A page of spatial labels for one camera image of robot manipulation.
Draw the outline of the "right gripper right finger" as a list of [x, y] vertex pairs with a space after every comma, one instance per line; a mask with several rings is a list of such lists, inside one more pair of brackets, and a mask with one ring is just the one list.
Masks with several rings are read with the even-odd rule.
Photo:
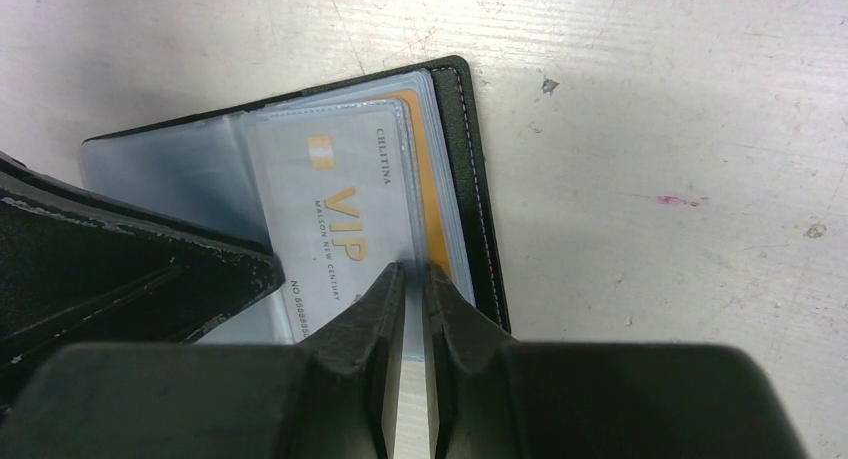
[[423, 281], [435, 458], [802, 458], [760, 367], [710, 344], [521, 342]]

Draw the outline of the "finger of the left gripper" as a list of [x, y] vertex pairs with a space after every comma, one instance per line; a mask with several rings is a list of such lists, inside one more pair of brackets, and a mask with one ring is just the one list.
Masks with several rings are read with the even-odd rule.
[[262, 244], [1, 159], [1, 399], [84, 341], [189, 342], [276, 289]]

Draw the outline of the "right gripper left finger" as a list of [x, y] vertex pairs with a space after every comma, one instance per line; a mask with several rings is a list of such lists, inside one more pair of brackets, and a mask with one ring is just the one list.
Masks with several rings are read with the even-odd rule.
[[81, 344], [1, 429], [5, 458], [389, 458], [406, 271], [295, 345]]

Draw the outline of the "white VIP credit card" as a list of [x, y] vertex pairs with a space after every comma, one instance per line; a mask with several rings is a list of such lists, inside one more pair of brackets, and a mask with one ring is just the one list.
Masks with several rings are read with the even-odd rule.
[[260, 111], [244, 132], [295, 341], [357, 301], [387, 264], [420, 269], [427, 241], [404, 101]]

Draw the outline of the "black leather card holder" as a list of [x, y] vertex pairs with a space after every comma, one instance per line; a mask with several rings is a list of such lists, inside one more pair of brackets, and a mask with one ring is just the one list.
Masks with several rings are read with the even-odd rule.
[[[79, 150], [83, 184], [110, 199], [258, 242], [275, 254], [247, 149], [246, 122], [260, 111], [378, 100], [403, 89], [416, 92], [424, 110], [452, 265], [450, 279], [466, 302], [508, 329], [473, 84], [462, 57], [448, 56], [90, 138]], [[436, 265], [429, 261], [427, 246], [420, 269], [407, 272], [403, 356], [411, 361], [425, 355], [422, 275], [429, 264]], [[201, 341], [300, 342], [293, 338], [282, 297], [284, 271], [283, 278], [281, 286], [224, 320]]]

